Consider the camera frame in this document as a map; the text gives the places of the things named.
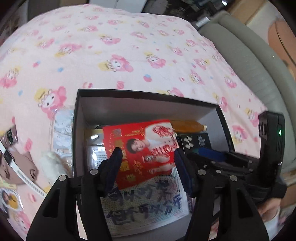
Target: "gray headboard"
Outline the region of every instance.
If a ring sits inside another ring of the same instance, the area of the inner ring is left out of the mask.
[[[296,82],[283,61],[263,39],[226,11],[219,12],[199,33],[214,43],[269,111],[284,114],[286,140],[282,172],[296,169]]]

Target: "white plush toy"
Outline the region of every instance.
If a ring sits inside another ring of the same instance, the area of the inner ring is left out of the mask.
[[[60,175],[67,175],[67,170],[62,164],[60,157],[54,152],[46,152],[40,159],[40,165],[47,181],[52,186]]]

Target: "metal screw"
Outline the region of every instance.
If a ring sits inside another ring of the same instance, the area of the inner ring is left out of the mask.
[[[59,176],[59,180],[60,181],[65,181],[66,179],[67,179],[67,176],[66,175]]]
[[[90,171],[90,173],[92,174],[92,175],[96,175],[96,174],[98,174],[98,169],[91,169],[91,171]]]
[[[206,172],[205,170],[203,170],[203,169],[199,169],[199,170],[197,171],[197,173],[198,173],[199,175],[203,176],[203,175],[205,175],[207,172]]]
[[[237,181],[237,176],[231,175],[230,180],[233,181],[233,182],[236,182]]]

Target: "open cardboard box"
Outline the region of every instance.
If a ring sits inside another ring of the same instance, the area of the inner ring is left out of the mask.
[[[117,125],[158,119],[196,120],[207,126],[212,149],[234,150],[225,118],[218,105],[177,96],[125,91],[78,90],[75,104],[72,154],[74,177],[88,171],[84,153],[84,130],[96,125]],[[177,240],[186,233],[190,215],[149,232],[126,236],[121,240]]]

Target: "pink bedsheet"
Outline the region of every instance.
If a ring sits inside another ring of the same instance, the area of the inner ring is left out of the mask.
[[[38,167],[42,152],[49,150],[54,111],[73,106],[79,88],[218,103],[236,151],[259,156],[258,114],[266,108],[213,43],[183,19],[97,5],[37,16],[0,48],[1,132],[15,123],[19,151],[29,150]],[[49,185],[42,173],[37,184]],[[18,192],[32,221],[42,200],[26,185]]]

